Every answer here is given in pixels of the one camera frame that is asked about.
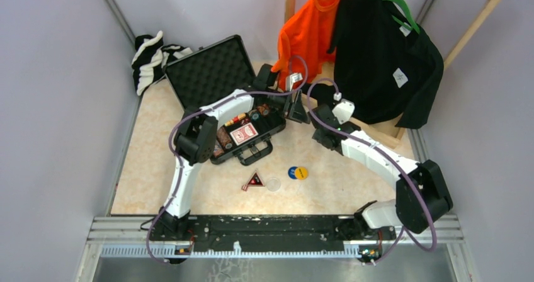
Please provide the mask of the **black poker set case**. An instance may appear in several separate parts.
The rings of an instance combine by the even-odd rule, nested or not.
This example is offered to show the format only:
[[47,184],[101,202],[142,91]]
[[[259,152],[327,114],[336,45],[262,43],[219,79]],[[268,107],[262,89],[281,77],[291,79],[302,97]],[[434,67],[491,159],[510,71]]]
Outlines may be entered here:
[[[252,87],[257,73],[254,72],[246,48],[239,35],[233,35],[201,48],[181,59],[169,62],[165,68],[166,76],[184,110],[189,107],[200,108],[212,104],[235,89]],[[236,157],[243,166],[249,166],[269,155],[273,150],[270,141],[272,135],[286,127],[286,120],[277,112],[271,111],[256,121],[246,117],[225,127],[228,134],[247,123],[252,123],[259,136],[242,144],[225,150],[220,157],[210,155],[210,162],[219,165]]]

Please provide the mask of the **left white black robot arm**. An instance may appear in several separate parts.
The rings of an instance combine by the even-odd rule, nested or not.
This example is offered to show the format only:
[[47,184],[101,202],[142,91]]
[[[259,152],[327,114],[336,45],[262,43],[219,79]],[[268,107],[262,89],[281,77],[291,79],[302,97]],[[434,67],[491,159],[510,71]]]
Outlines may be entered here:
[[308,70],[299,80],[300,85],[287,92],[256,90],[244,87],[233,90],[224,98],[200,108],[185,109],[182,120],[169,135],[169,148],[176,160],[171,188],[164,206],[156,215],[151,228],[157,222],[164,226],[164,232],[173,240],[185,238],[189,231],[188,216],[191,196],[200,168],[213,152],[217,130],[234,116],[251,111],[266,96],[272,103],[277,97],[284,97],[290,106],[301,105],[293,97],[302,91],[307,82]]

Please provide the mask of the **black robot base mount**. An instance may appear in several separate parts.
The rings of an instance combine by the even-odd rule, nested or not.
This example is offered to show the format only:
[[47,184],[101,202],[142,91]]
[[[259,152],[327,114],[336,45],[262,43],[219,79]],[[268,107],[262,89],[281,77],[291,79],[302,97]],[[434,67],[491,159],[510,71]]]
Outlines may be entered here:
[[176,233],[161,222],[147,228],[148,244],[183,242],[186,252],[341,252],[351,241],[394,240],[394,227],[361,226],[353,215],[192,215]]

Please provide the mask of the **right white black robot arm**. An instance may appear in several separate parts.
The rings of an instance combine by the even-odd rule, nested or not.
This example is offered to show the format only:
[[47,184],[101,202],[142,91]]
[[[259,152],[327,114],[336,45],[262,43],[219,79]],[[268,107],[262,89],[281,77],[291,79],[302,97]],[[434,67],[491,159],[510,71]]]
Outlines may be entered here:
[[355,232],[360,238],[371,239],[379,228],[399,225],[420,234],[453,208],[436,162],[418,162],[390,150],[356,124],[340,123],[326,105],[310,110],[309,116],[315,141],[363,164],[395,191],[395,198],[371,201],[355,213]]

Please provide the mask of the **orange boxed card deck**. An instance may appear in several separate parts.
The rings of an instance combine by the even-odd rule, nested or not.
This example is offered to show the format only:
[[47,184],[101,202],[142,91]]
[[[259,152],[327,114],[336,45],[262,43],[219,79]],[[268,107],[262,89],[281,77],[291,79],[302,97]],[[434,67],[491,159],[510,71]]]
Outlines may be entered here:
[[235,124],[235,123],[237,123],[237,122],[243,120],[245,117],[246,117],[246,114],[245,114],[245,113],[241,113],[241,114],[239,114],[239,115],[233,117],[233,118],[230,119],[229,121],[227,121],[227,122],[224,124],[224,126],[225,126],[225,127],[229,127],[229,126],[231,126],[231,125],[233,125],[233,124]]

